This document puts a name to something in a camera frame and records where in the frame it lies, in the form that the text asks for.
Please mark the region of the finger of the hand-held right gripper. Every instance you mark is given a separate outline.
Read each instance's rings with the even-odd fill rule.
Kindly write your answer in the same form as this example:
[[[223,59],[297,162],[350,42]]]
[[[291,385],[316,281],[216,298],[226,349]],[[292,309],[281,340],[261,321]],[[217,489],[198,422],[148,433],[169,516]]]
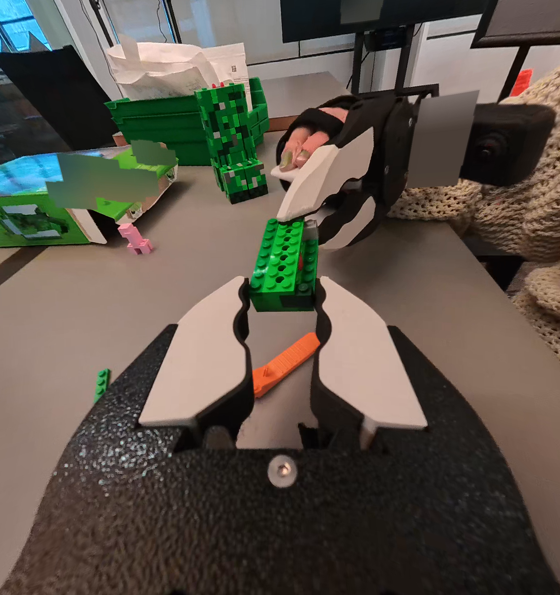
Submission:
[[[317,211],[331,195],[338,193],[348,180],[362,178],[369,169],[374,148],[373,128],[368,128],[346,145],[324,145],[301,168],[276,177],[290,182],[276,215],[278,221],[290,221]]]
[[[377,227],[376,202],[368,192],[340,192],[317,212],[322,250],[340,250],[365,239]]]

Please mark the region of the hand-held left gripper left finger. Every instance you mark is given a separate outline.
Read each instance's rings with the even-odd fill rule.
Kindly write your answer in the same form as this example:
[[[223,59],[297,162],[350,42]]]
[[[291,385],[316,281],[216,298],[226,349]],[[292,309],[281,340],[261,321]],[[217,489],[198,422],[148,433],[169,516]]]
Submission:
[[[141,427],[187,428],[195,444],[222,427],[236,443],[254,407],[249,307],[248,279],[237,276],[185,313],[138,418]]]

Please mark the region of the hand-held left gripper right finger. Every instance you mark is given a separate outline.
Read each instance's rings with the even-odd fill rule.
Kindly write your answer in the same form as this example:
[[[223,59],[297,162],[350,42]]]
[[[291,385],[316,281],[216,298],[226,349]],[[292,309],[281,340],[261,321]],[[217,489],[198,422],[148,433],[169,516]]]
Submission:
[[[428,421],[388,330],[368,304],[329,277],[316,282],[310,408],[319,443],[368,449],[378,430],[425,430]]]

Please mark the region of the green lego plate with holes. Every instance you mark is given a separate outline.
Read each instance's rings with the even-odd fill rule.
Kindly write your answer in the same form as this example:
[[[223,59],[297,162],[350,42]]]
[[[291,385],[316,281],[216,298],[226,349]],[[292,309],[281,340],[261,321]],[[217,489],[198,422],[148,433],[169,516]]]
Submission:
[[[303,232],[303,218],[293,222],[267,221],[251,277],[253,293],[286,293],[296,289]]]

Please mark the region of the green lego assembly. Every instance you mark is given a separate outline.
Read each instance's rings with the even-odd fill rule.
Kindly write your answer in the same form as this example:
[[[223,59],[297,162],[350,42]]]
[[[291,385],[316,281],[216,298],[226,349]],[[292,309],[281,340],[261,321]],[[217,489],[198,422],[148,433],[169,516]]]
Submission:
[[[251,291],[250,285],[250,299],[258,312],[313,310],[319,253],[318,226],[313,220],[303,219],[304,232],[296,289],[293,292],[286,293],[255,294]]]

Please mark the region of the person's right forearm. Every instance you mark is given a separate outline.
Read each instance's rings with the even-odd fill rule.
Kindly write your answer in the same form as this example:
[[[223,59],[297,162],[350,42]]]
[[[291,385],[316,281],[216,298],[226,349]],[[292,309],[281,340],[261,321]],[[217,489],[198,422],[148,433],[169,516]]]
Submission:
[[[452,187],[407,189],[388,212],[395,219],[444,221],[532,262],[560,261],[560,175],[537,173],[511,187],[461,180]]]

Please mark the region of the green lego creeper model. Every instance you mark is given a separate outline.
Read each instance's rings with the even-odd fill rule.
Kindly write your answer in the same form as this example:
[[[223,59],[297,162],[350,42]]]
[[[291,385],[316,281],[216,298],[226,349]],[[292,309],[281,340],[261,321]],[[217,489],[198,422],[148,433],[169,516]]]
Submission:
[[[243,84],[225,82],[194,92],[217,185],[231,204],[268,194],[256,154]]]

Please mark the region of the pink lego pig figure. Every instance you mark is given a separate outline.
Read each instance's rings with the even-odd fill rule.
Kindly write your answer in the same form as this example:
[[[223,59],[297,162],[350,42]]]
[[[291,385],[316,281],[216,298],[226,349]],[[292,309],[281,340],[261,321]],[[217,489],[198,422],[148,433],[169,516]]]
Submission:
[[[121,224],[118,227],[120,235],[127,240],[127,250],[135,255],[150,254],[154,248],[151,242],[143,238],[140,231],[133,224]]]

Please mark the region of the person's right hand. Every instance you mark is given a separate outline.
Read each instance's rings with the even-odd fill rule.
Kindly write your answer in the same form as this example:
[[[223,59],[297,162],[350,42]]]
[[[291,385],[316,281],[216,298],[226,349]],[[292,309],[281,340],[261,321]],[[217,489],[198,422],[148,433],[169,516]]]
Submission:
[[[295,128],[285,142],[279,160],[279,170],[282,172],[301,168],[312,154],[329,140],[323,131],[312,132],[307,127]]]

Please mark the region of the orange brick separator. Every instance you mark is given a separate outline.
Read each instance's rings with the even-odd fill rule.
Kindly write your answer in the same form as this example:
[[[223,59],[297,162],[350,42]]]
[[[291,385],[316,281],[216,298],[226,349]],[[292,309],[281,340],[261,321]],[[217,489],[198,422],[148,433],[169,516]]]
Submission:
[[[316,333],[307,333],[266,365],[253,370],[254,398],[263,397],[280,381],[308,361],[319,346],[320,341]]]

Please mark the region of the black tv screen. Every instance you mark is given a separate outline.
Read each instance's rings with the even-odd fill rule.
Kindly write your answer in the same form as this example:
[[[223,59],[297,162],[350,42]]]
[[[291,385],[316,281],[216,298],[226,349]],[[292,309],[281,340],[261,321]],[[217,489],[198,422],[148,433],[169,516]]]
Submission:
[[[281,1],[284,43],[482,14],[487,1]]]

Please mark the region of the black flag panel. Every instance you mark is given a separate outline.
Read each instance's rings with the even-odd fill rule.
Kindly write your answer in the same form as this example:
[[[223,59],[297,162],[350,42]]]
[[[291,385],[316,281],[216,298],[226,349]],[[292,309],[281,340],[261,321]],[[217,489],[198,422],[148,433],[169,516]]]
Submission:
[[[472,49],[560,45],[560,1],[487,1]]]

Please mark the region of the stack of green crates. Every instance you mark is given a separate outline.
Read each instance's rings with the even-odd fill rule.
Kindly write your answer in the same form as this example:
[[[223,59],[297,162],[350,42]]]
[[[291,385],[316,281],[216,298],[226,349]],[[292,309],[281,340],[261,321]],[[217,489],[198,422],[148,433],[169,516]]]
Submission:
[[[268,104],[258,77],[243,86],[246,100],[251,100],[248,126],[257,147],[270,128]],[[174,150],[179,166],[210,166],[205,131],[194,95],[171,98],[130,100],[123,98],[105,103],[112,120],[128,144],[132,140],[161,142]]]

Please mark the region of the white paper bags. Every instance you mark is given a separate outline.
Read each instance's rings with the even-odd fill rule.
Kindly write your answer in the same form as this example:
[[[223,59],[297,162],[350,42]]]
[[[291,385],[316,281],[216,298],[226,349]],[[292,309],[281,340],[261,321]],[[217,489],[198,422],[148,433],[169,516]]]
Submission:
[[[147,100],[193,96],[221,83],[243,84],[251,109],[243,43],[200,48],[179,43],[136,42],[121,36],[107,50],[114,79],[124,98]]]

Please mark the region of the person's cream knit sweater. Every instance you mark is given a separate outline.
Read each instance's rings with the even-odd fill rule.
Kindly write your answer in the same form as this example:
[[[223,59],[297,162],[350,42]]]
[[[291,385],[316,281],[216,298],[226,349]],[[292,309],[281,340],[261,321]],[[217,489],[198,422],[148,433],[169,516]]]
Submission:
[[[500,204],[516,201],[506,246],[535,265],[512,301],[560,361],[560,65],[503,103],[543,105],[556,113],[538,165]]]

